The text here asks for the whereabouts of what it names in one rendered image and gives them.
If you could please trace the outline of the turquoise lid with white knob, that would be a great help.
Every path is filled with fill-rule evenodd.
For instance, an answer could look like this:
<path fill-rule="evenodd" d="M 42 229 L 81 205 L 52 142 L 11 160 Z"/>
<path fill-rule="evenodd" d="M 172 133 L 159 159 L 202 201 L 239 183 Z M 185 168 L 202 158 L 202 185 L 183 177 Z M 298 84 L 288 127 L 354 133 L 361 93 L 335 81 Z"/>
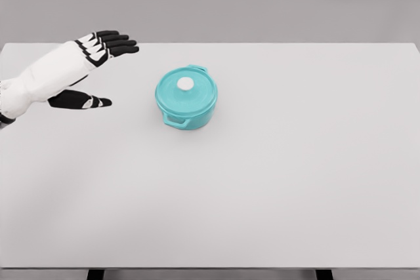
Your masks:
<path fill-rule="evenodd" d="M 188 65 L 166 73 L 157 84 L 155 98 L 167 113 L 194 116 L 215 105 L 218 90 L 207 68 Z"/>

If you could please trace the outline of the turquoise pot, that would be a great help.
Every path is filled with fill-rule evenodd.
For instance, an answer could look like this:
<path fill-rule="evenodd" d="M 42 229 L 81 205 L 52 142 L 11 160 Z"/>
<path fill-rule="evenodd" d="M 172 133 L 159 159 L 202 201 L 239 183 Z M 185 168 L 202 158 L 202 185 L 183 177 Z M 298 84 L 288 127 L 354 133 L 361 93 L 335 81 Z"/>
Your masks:
<path fill-rule="evenodd" d="M 170 127 L 180 129 L 180 130 L 194 130 L 199 129 L 206 125 L 212 118 L 215 106 L 212 106 L 205 112 L 194 115 L 194 116 L 179 116 L 174 113 L 167 113 L 166 111 L 162 110 L 158 104 L 158 108 L 162 112 L 163 115 L 163 122 Z"/>

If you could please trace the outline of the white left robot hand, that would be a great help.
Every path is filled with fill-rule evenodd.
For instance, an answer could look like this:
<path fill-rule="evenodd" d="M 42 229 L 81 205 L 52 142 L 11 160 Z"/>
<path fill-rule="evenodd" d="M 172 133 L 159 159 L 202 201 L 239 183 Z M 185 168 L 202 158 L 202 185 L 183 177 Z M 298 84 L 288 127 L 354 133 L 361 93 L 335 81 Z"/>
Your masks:
<path fill-rule="evenodd" d="M 53 108 L 86 110 L 109 107 L 112 101 L 72 90 L 107 61 L 139 52 L 137 42 L 116 30 L 95 31 L 67 41 L 22 72 L 30 102 L 48 102 Z"/>

